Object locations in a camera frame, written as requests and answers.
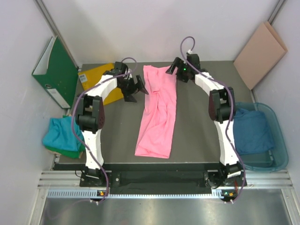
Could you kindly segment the pink t shirt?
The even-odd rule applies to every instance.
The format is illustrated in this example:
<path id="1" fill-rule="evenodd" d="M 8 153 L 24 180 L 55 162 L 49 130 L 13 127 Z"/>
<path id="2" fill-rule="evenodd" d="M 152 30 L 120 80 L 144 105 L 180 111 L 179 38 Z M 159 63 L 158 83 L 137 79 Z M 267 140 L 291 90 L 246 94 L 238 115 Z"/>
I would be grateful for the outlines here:
<path id="1" fill-rule="evenodd" d="M 142 114 L 135 156 L 168 159 L 171 154 L 176 120 L 176 76 L 167 74 L 167 67 L 143 67 L 145 87 Z"/>

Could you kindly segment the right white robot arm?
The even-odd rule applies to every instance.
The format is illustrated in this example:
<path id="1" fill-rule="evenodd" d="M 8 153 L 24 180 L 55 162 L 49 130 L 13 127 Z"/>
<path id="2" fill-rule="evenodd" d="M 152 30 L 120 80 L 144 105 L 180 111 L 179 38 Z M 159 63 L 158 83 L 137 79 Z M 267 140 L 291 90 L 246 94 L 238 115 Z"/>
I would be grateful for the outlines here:
<path id="1" fill-rule="evenodd" d="M 233 137 L 233 118 L 236 113 L 234 90 L 202 69 L 197 54 L 188 53 L 186 60 L 176 57 L 166 73 L 171 75 L 175 70 L 178 80 L 185 83 L 193 81 L 209 97 L 209 117 L 216 126 L 220 145 L 218 178 L 223 185 L 231 185 L 242 171 Z"/>

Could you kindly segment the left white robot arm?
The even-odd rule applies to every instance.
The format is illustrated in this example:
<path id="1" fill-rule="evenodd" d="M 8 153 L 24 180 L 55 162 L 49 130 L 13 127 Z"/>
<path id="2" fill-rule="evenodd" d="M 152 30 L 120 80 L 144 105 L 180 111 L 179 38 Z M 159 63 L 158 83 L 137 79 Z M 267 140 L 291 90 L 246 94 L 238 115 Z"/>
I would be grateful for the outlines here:
<path id="1" fill-rule="evenodd" d="M 75 122 L 84 138 L 85 171 L 96 186 L 106 182 L 101 152 L 101 131 L 105 123 L 104 100 L 116 88 L 121 90 L 126 102 L 135 103 L 136 99 L 133 95 L 138 92 L 148 95 L 141 76 L 137 75 L 134 79 L 124 61 L 117 61 L 111 70 L 103 73 L 96 85 L 78 96 L 73 110 Z"/>

